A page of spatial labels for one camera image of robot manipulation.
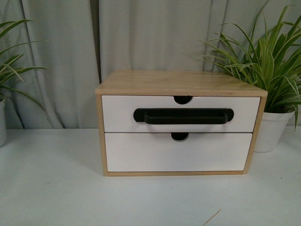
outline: drawer unit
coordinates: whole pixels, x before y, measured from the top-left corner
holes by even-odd
[[[220,73],[115,71],[96,89],[103,173],[247,173],[266,96]]]

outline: finger pull hole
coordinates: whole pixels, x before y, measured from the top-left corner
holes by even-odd
[[[189,133],[171,133],[172,139],[175,141],[184,141],[188,138]]]
[[[189,103],[192,100],[192,96],[174,96],[174,101],[180,105]]]

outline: white drawer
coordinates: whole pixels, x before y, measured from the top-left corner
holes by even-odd
[[[252,132],[260,97],[193,97],[178,104],[171,96],[102,96],[105,132]],[[216,125],[151,125],[136,122],[137,108],[230,108],[234,117]]]
[[[244,170],[251,133],[106,133],[109,172]]]

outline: black handle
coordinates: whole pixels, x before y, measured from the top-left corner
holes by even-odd
[[[136,122],[147,124],[225,124],[234,112],[230,108],[138,108]]]

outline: white pot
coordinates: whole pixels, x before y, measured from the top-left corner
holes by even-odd
[[[273,151],[285,129],[288,120],[294,112],[290,113],[263,113],[258,136],[256,139],[255,152]]]
[[[6,125],[4,115],[5,99],[0,101],[0,147],[6,142]]]

